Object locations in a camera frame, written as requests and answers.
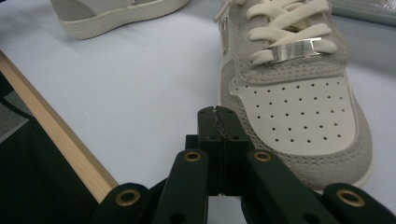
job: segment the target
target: tabletop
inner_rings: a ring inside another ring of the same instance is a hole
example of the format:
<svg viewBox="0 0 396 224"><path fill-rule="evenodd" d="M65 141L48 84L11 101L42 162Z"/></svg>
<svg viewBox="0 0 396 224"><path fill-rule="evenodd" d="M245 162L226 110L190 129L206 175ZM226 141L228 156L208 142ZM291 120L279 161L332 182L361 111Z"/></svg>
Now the tabletop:
<svg viewBox="0 0 396 224"><path fill-rule="evenodd" d="M119 183L166 178L198 110L217 104L220 0L88 40L69 36L50 0L0 4L0 50ZM396 28L333 17L371 127L375 167L363 189L396 213ZM211 197L207 223L245 223L240 199Z"/></svg>

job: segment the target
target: wooden strip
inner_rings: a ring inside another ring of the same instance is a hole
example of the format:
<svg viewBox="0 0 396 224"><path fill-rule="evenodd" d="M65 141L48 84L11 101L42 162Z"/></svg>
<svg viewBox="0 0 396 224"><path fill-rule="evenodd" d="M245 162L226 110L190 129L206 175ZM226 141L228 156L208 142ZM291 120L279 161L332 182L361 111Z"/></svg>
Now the wooden strip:
<svg viewBox="0 0 396 224"><path fill-rule="evenodd" d="M0 71L100 203L118 185L116 180L1 50Z"/></svg>

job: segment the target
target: shoe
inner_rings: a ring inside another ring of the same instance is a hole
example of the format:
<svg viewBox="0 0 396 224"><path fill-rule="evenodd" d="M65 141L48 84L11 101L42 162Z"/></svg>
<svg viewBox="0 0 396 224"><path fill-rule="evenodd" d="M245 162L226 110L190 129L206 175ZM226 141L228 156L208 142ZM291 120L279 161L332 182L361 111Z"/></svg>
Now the shoe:
<svg viewBox="0 0 396 224"><path fill-rule="evenodd" d="M219 104L238 114L255 148L275 152L311 189L361 186L372 170L372 138L330 3L232 0L214 20Z"/></svg>
<svg viewBox="0 0 396 224"><path fill-rule="evenodd" d="M188 0L51 0L62 27L75 39L170 14Z"/></svg>

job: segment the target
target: shoelace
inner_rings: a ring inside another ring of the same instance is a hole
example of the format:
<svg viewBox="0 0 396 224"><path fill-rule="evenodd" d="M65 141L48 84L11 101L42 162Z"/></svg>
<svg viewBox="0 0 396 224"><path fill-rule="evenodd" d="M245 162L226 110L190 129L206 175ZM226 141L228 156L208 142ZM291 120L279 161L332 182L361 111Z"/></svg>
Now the shoelace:
<svg viewBox="0 0 396 224"><path fill-rule="evenodd" d="M327 0L313 0L306 3L301 3L301 0L263 1L262 4L247 10L248 20L255 16L265 16L271 19L266 27L252 29L247 34L247 39L250 41L267 40L272 43L268 49L257 51L251 55L250 61L255 65L270 63L274 60L271 47L328 35L332 31L325 23L309 25L309 22L307 22L309 17L329 10ZM220 20L231 3L242 6L246 3L246 0L227 0L214 17L215 22ZM289 31L290 27L297 29L298 32ZM334 53L337 51L336 45L327 39L313 41L312 45L317 53Z"/></svg>

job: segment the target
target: perforated toe panel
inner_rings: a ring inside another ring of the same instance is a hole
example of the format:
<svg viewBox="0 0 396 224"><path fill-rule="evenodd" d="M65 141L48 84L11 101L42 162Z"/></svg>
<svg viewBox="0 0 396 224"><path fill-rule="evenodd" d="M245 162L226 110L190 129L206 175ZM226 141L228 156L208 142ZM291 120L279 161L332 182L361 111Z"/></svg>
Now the perforated toe panel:
<svg viewBox="0 0 396 224"><path fill-rule="evenodd" d="M294 155L324 155L350 146L356 135L344 76L247 85L236 77L231 94L241 98L250 124L269 147Z"/></svg>

